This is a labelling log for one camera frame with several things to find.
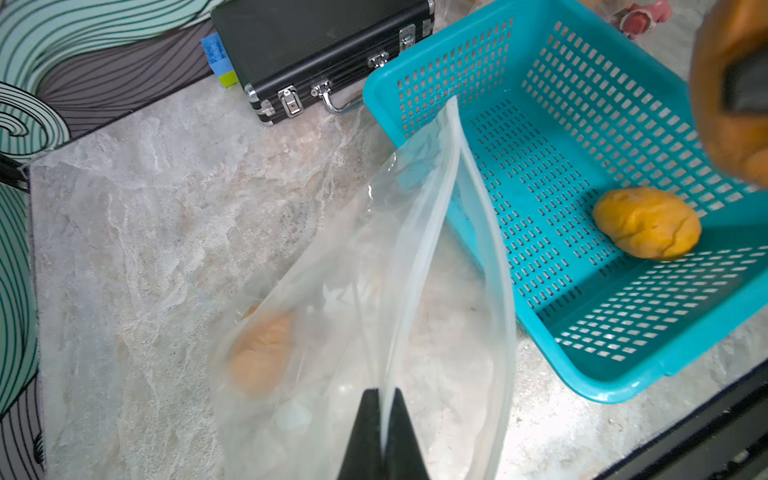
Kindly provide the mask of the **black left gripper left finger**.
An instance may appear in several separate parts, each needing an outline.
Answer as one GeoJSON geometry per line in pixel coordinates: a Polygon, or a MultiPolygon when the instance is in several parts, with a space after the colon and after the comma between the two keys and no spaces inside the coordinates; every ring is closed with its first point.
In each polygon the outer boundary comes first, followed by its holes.
{"type": "Polygon", "coordinates": [[[383,478],[380,429],[378,390],[366,389],[361,396],[338,480],[383,478]]]}

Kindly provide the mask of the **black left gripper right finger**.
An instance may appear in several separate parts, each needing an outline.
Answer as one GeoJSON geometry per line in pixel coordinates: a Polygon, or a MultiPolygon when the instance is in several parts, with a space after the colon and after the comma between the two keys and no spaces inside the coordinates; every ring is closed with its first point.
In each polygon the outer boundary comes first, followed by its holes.
{"type": "Polygon", "coordinates": [[[407,405],[399,388],[395,389],[388,437],[384,453],[384,478],[389,480],[429,480],[407,405]]]}

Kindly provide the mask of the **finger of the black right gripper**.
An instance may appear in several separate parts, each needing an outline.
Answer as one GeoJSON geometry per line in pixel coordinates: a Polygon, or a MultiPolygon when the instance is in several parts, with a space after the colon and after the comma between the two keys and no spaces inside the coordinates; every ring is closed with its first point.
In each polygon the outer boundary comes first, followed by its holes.
{"type": "Polygon", "coordinates": [[[723,106],[733,114],[767,113],[767,51],[755,50],[731,63],[723,78],[723,106]]]}

